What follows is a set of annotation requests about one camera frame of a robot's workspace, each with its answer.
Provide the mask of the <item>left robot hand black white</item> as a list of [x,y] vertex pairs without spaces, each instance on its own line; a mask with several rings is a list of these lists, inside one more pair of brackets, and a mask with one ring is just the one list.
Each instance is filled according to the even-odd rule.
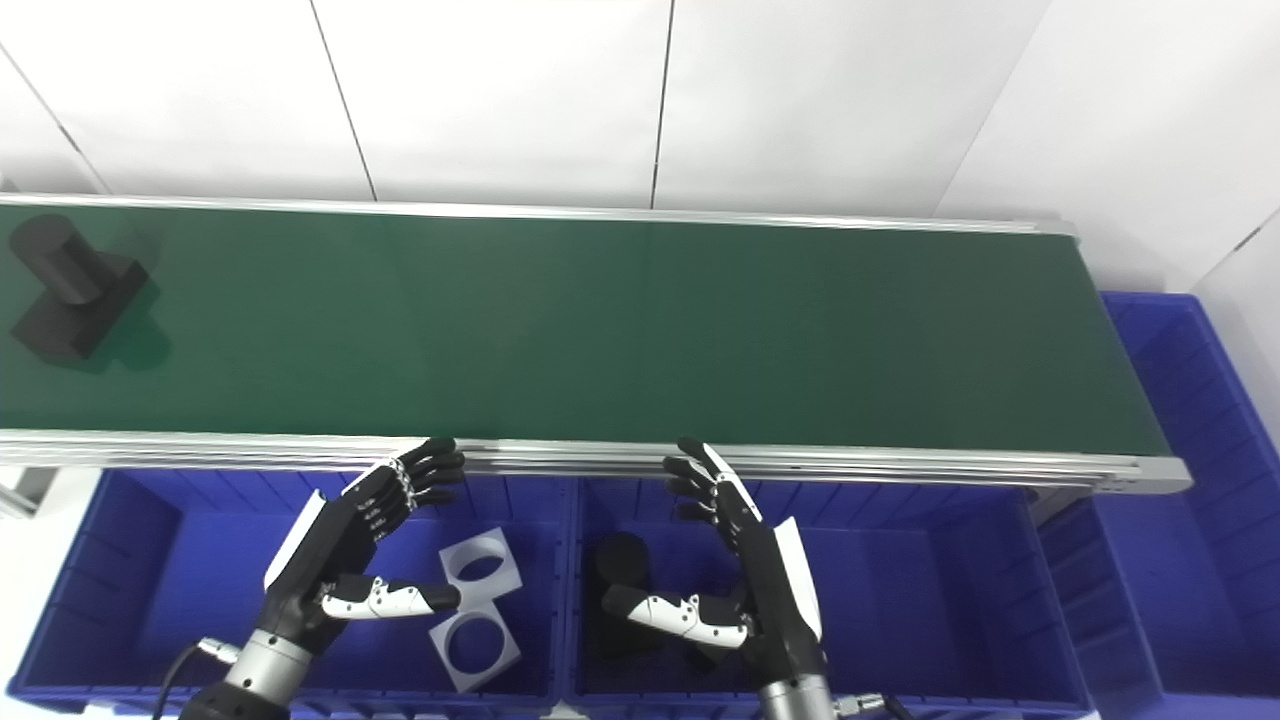
[[452,584],[420,584],[366,573],[378,543],[428,505],[454,500],[465,456],[452,438],[372,464],[334,498],[315,492],[264,577],[259,632],[323,655],[351,620],[413,618],[456,610]]

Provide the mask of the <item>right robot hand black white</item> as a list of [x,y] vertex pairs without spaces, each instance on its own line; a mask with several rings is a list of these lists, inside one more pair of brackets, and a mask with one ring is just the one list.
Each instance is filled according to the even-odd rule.
[[712,650],[739,651],[755,688],[796,685],[828,673],[820,609],[794,520],[769,527],[736,470],[692,437],[664,457],[666,488],[682,498],[684,519],[716,529],[739,560],[739,600],[680,597],[611,585],[602,607],[616,618]]

